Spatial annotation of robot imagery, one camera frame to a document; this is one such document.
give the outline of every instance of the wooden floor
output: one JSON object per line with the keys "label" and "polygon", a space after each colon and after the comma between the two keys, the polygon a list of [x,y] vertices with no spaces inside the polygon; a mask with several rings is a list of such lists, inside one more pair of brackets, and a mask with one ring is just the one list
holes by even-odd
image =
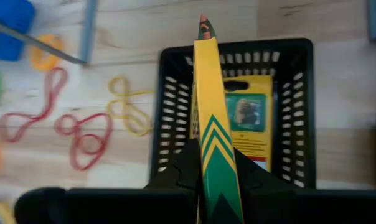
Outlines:
{"label": "wooden floor", "polygon": [[[61,35],[77,54],[85,1],[34,0],[32,35]],[[156,90],[157,60],[166,47],[192,45],[199,14],[216,28],[219,42],[307,37],[314,43],[317,177],[321,188],[376,188],[376,44],[367,41],[365,0],[101,0],[96,19],[93,62],[87,68],[62,62],[70,80],[52,115],[35,124],[15,144],[1,143],[0,200],[12,203],[26,190],[62,187],[142,187],[148,179],[151,135],[136,137],[115,121],[107,152],[89,172],[68,163],[70,136],[59,136],[54,121],[72,113],[80,119],[104,112],[107,83],[122,75],[131,90]],[[4,96],[0,115],[37,114],[43,106],[43,73],[26,55],[0,62]],[[133,103],[153,114],[153,95]],[[22,121],[11,120],[10,132]],[[104,122],[85,126],[103,133]]]}

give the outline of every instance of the orange object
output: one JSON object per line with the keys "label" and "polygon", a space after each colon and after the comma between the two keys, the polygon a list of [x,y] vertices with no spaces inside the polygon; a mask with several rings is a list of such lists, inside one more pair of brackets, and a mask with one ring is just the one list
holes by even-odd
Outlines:
{"label": "orange object", "polygon": [[[60,38],[53,34],[38,36],[37,40],[49,44],[57,50],[62,50],[63,48]],[[29,57],[33,68],[40,71],[49,71],[53,69],[59,61],[59,58],[55,55],[50,54],[45,57],[44,51],[34,46],[29,49]]]}

